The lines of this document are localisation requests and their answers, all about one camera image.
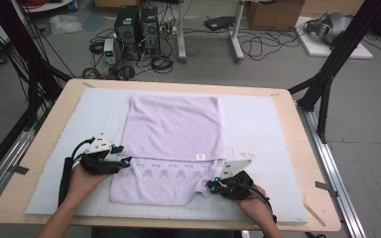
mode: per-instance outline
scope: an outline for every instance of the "metal stand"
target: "metal stand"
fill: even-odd
[[[178,24],[178,51],[179,51],[179,60],[182,63],[187,62],[187,50],[185,48],[185,36],[184,36],[184,19],[185,16],[182,16],[182,5],[184,0],[179,1],[179,24]]]
[[[314,111],[315,104],[321,98],[317,133],[323,143],[326,143],[324,132],[332,81],[380,14],[381,0],[365,0],[320,71],[289,89],[294,94],[308,88],[303,98],[297,101],[298,106],[306,111]]]
[[[184,36],[184,18],[182,16],[182,5],[184,0],[179,1],[179,23],[178,23],[178,51],[179,51],[179,60],[182,63],[187,62],[187,50],[185,47],[185,36]],[[234,52],[236,53],[236,62],[239,62],[244,59],[243,52],[240,48],[239,41],[237,40],[237,34],[239,33],[240,20],[242,19],[244,8],[244,1],[241,0],[237,3],[237,11],[236,11],[236,19],[234,21],[234,30],[230,32],[230,40],[231,45],[234,48]]]
[[[240,20],[242,19],[244,8],[244,1],[239,1],[237,3],[237,12],[236,12],[236,20],[234,22],[234,30],[230,32],[230,40],[231,44],[234,48],[234,52],[236,53],[236,62],[244,59],[242,49],[240,48],[239,41],[237,40],[237,34],[239,33]]]

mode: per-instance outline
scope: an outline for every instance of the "table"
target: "table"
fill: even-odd
[[[236,10],[236,18],[234,20],[234,29],[232,32],[230,32],[230,40],[231,45],[234,49],[235,55],[236,55],[236,62],[239,62],[240,60],[244,59],[243,52],[240,48],[240,43],[237,40],[237,34],[239,33],[239,27],[240,27],[240,20],[243,15],[243,9],[244,9],[244,2],[247,0],[239,0],[237,3],[237,10]],[[183,6],[184,0],[179,1],[179,19],[184,19],[185,16],[182,16],[182,6]],[[187,61],[187,51],[185,47],[185,36],[184,36],[184,23],[183,20],[179,21],[178,24],[178,52],[179,52],[179,60],[183,63]]]
[[[25,209],[36,189],[42,169],[58,143],[66,122],[76,107],[82,92],[87,87],[119,88],[131,90],[158,90],[173,92],[219,93],[235,95],[254,95],[271,97],[280,118],[286,144],[294,171],[300,185],[309,222],[304,224],[279,224],[282,230],[297,231],[337,231],[340,229],[339,218],[329,197],[328,191],[317,188],[316,181],[323,182],[318,163],[309,139],[300,120],[290,93],[285,89],[249,88],[234,86],[174,84],[156,82],[102,81],[72,79],[65,86],[63,93],[37,134],[20,166],[30,169],[26,175],[13,174],[7,187],[0,196],[0,223],[44,224],[49,216],[27,215]],[[257,230],[258,227],[248,222],[197,221],[132,219],[113,217],[75,217],[71,224],[135,226],[135,227],[170,227],[170,228],[206,228]]]

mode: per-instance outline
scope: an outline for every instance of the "cardboard box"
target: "cardboard box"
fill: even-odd
[[[273,4],[251,3],[248,13],[253,30],[292,31],[305,0],[276,0]]]
[[[320,17],[325,12],[354,16],[363,2],[364,0],[306,0],[301,16]]]

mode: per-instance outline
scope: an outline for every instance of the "computer tower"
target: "computer tower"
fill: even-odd
[[[145,39],[145,54],[158,55],[160,53],[160,33],[157,7],[142,9],[141,24]]]
[[[119,45],[134,45],[142,41],[138,6],[121,6],[114,24]]]

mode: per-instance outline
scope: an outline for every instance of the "black pole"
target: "black pole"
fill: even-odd
[[[381,0],[365,0],[320,71],[314,77],[289,89],[292,94],[308,89],[298,100],[298,105],[307,111],[313,111],[321,98],[317,133],[323,143],[326,143],[324,131],[333,79],[380,15]]]

